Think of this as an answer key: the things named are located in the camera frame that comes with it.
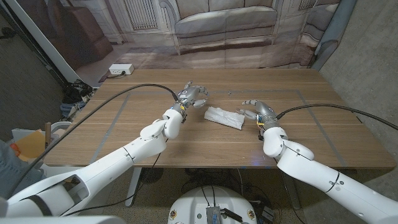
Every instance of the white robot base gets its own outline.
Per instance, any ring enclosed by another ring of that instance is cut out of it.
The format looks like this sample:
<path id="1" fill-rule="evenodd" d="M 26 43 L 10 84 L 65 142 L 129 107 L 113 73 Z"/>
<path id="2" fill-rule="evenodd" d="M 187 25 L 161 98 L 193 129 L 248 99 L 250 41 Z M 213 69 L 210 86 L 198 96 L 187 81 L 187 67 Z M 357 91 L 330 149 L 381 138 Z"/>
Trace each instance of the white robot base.
<path id="1" fill-rule="evenodd" d="M 207 213 L 212 210 L 212 207 L 216 207 L 214 210 L 226 208 L 242 217 L 243 223 L 257 224 L 251 204 L 242 195 L 220 186 L 213 186 L 213 188 L 211 186 L 203 186 L 203 191 L 201 187 L 198 187 L 183 194 L 172 205 L 168 224 L 237 223 L 236 220 L 225 215 L 208 217 Z"/>

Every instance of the wooden table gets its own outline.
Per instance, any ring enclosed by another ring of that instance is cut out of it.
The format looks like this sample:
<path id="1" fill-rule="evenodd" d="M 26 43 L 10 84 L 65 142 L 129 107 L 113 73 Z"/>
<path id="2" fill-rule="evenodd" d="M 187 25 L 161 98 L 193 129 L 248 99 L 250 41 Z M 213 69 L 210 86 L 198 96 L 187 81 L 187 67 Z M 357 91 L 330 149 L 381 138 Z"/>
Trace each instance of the wooden table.
<path id="1" fill-rule="evenodd" d="M 262 151 L 254 121 L 245 119 L 237 130 L 205 120 L 209 106 L 227 111 L 244 100 L 267 103 L 276 113 L 311 103 L 344 105 L 343 100 L 315 70 L 208 69 L 135 70 L 132 75 L 106 80 L 79 114 L 79 119 L 113 94 L 140 83 L 157 83 L 179 91 L 186 82 L 203 85 L 210 92 L 203 108 L 188 109 L 188 117 L 176 139 L 167 143 L 156 167 L 276 168 Z M 67 136 L 45 158 L 48 165 L 86 166 L 129 143 L 153 120 L 161 118 L 174 100 L 170 93 L 144 87 L 108 103 Z M 396 166 L 355 114 L 336 108 L 309 108 L 286 114 L 280 125 L 289 139 L 315 154 L 315 160 L 334 168 L 390 169 Z M 156 156 L 136 166 L 149 167 Z"/>

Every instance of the power strip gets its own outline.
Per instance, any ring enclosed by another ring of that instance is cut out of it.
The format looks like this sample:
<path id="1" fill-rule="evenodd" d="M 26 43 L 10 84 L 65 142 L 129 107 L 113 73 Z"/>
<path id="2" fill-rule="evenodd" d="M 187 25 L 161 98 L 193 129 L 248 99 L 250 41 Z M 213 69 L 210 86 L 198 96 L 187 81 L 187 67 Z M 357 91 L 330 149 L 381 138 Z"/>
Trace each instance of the power strip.
<path id="1" fill-rule="evenodd" d="M 132 64 L 113 64 L 109 71 L 112 75 L 120 75 L 122 72 L 126 72 L 126 75 L 131 75 L 132 71 L 134 71 L 134 67 Z"/>

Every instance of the white cloth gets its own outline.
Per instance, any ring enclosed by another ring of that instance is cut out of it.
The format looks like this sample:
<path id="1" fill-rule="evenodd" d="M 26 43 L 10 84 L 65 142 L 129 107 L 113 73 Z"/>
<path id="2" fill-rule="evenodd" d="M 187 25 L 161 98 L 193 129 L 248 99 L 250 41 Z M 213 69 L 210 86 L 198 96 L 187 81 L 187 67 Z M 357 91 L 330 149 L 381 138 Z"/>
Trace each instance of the white cloth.
<path id="1" fill-rule="evenodd" d="M 205 119 L 242 130 L 244 115 L 211 106 L 205 113 Z"/>

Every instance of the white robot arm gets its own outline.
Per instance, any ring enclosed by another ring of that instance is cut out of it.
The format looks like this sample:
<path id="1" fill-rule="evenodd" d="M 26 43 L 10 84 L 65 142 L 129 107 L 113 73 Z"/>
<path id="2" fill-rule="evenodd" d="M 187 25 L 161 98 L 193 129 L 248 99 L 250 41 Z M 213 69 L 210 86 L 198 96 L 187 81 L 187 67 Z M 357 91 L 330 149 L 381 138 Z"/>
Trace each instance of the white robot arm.
<path id="1" fill-rule="evenodd" d="M 134 141 L 84 168 L 46 178 L 15 194 L 7 201 L 6 217 L 65 216 L 85 208 L 103 187 L 135 163 L 161 153 L 166 139 L 178 136 L 187 116 L 185 110 L 206 102 L 196 100 L 200 93 L 208 94 L 206 88 L 191 84 L 192 81 L 178 94 L 178 101 L 163 114 L 163 119 L 145 127 Z"/>
<path id="2" fill-rule="evenodd" d="M 279 126 L 276 114 L 265 103 L 247 100 L 242 105 L 254 105 L 258 114 L 239 110 L 255 119 L 264 138 L 264 153 L 278 160 L 277 166 L 289 176 L 323 191 L 367 223 L 398 223 L 398 202 L 391 200 L 350 177 L 314 161 L 307 147 L 289 141 Z"/>

